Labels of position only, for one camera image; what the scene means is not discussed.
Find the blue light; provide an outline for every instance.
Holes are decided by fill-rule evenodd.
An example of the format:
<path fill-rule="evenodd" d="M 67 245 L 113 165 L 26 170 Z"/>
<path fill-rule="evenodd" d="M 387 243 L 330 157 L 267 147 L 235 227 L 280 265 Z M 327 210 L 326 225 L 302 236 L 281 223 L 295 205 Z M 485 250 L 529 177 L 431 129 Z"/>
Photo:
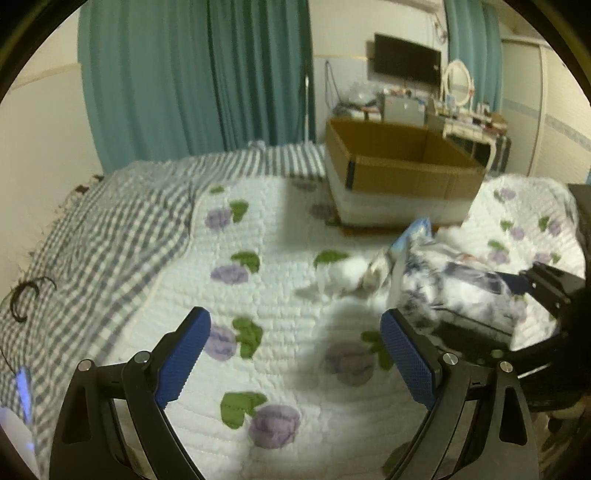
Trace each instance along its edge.
<path fill-rule="evenodd" d="M 29 375 L 25 367 L 21 367 L 16 376 L 18 394 L 21 397 L 22 409 L 25 413 L 27 425 L 33 423 L 31 414 L 31 393 L 29 392 Z"/>

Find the purple flower pattern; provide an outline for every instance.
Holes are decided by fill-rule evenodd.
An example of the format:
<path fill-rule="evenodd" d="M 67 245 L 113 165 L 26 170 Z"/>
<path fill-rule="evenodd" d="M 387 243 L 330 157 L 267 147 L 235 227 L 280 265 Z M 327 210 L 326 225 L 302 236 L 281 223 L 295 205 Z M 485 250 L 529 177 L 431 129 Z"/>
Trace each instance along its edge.
<path fill-rule="evenodd" d="M 507 188 L 501 189 L 500 193 L 503 200 L 513 200 L 517 196 L 515 190 Z"/>
<path fill-rule="evenodd" d="M 293 443 L 300 414 L 287 405 L 266 405 L 254 415 L 248 428 L 252 442 L 264 449 L 278 449 Z"/>
<path fill-rule="evenodd" d="M 373 376 L 375 355 L 361 342 L 339 342 L 331 345 L 324 356 L 327 373 L 350 387 L 366 384 Z"/>
<path fill-rule="evenodd" d="M 559 236 L 560 232 L 562 232 L 560 222 L 558 220 L 551 220 L 548 224 L 548 233 L 552 236 Z"/>
<path fill-rule="evenodd" d="M 496 265 L 505 265 L 509 263 L 509 255 L 503 250 L 492 250 L 488 254 L 488 261 Z"/>
<path fill-rule="evenodd" d="M 332 205 L 315 203 L 310 207 L 310 215 L 317 220 L 332 220 L 336 217 L 336 209 Z"/>
<path fill-rule="evenodd" d="M 229 208 L 216 208 L 207 213 L 205 225 L 214 231 L 220 231 L 230 225 L 232 211 Z"/>
<path fill-rule="evenodd" d="M 301 192 L 314 192 L 318 188 L 318 184 L 310 180 L 294 180 L 291 184 Z"/>
<path fill-rule="evenodd" d="M 248 269 L 237 263 L 223 265 L 215 268 L 210 278 L 226 285 L 240 285 L 248 281 Z"/>
<path fill-rule="evenodd" d="M 225 362 L 236 354 L 236 335 L 229 328 L 212 325 L 209 338 L 205 343 L 205 353 L 215 360 Z"/>
<path fill-rule="evenodd" d="M 550 263 L 551 259 L 552 259 L 552 257 L 551 257 L 550 254 L 543 253 L 543 252 L 538 252 L 534 256 L 534 261 L 535 262 L 543 263 L 543 264 L 546 264 L 546 265 L 548 265 Z"/>
<path fill-rule="evenodd" d="M 525 238 L 525 230 L 520 226 L 515 226 L 509 230 L 509 234 L 513 237 L 513 240 L 521 241 Z"/>

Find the metal screw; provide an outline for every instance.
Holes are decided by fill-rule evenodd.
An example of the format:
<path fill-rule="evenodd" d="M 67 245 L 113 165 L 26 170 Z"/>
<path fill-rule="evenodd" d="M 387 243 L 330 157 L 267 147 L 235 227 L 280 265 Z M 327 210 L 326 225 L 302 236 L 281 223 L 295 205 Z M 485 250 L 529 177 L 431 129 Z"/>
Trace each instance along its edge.
<path fill-rule="evenodd" d="M 501 362 L 499 364 L 499 367 L 501 367 L 501 370 L 503 370 L 503 372 L 510 374 L 513 371 L 513 365 L 511 365 L 509 362 Z"/>
<path fill-rule="evenodd" d="M 453 353 L 444 353 L 443 361 L 448 365 L 455 365 L 457 363 L 457 357 Z"/>
<path fill-rule="evenodd" d="M 150 352 L 146 352 L 145 350 L 134 355 L 134 362 L 137 364 L 144 364 L 148 360 L 150 360 Z"/>
<path fill-rule="evenodd" d="M 92 367 L 92 362 L 88 359 L 82 360 L 82 362 L 78 364 L 78 370 L 80 370 L 81 372 L 86 372 L 90 370 L 90 367 Z"/>

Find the white quilted blanket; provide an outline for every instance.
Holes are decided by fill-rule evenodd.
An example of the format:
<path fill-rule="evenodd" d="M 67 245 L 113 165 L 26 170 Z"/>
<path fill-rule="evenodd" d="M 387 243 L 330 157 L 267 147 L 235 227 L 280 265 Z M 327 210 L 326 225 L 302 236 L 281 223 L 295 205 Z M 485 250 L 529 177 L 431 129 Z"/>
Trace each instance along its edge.
<path fill-rule="evenodd" d="M 319 253 L 371 258 L 392 241 L 344 238 L 324 224 L 329 202 L 325 183 L 301 180 L 213 188 L 186 255 L 158 277 L 110 359 L 151 349 L 195 305 L 211 312 L 205 352 L 166 411 L 207 480 L 381 480 L 423 419 L 384 355 L 383 304 L 311 299 Z"/>
<path fill-rule="evenodd" d="M 497 271 L 516 274 L 539 261 L 584 278 L 577 216 L 576 202 L 563 184 L 505 175 L 482 185 L 461 227 L 442 229 L 437 237 Z M 513 350 L 545 340 L 556 326 L 531 296 L 522 302 L 524 314 L 513 334 Z"/>

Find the bed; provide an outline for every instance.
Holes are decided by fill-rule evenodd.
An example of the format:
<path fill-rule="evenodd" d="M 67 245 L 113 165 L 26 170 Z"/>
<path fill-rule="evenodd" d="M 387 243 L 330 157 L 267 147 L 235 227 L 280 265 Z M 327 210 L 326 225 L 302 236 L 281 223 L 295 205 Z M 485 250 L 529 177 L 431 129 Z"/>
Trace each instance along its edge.
<path fill-rule="evenodd" d="M 370 257 L 393 240 L 327 224 L 323 156 L 322 145 L 301 144 L 137 162 L 57 222 L 26 273 L 56 288 L 23 291 L 26 322 L 6 306 L 1 320 L 0 401 L 30 427 L 43 478 L 77 363 L 127 361 L 195 305 L 210 310 L 212 334 L 167 415 L 208 479 L 384 478 L 426 411 L 380 348 L 384 296 L 313 300 L 322 255 Z M 487 179 L 461 227 L 438 236 L 497 270 L 537 259 L 584 276 L 577 217 L 564 186 L 502 176 Z M 553 329 L 524 299 L 512 346 Z M 30 408 L 15 380 L 23 367 Z"/>

